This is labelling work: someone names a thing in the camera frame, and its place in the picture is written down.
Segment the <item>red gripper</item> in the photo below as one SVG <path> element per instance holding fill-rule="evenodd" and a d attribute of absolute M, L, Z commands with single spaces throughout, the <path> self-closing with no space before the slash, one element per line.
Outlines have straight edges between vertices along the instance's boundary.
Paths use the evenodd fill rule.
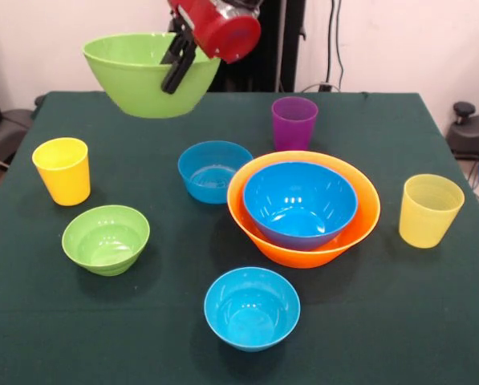
<path fill-rule="evenodd" d="M 197 46 L 210 59 L 233 63 L 247 56 L 260 39 L 260 1 L 179 0 L 168 4 L 183 26 L 183 34 L 174 36 L 160 61 L 170 66 L 161 83 L 161 90 L 170 95 L 193 64 Z"/>

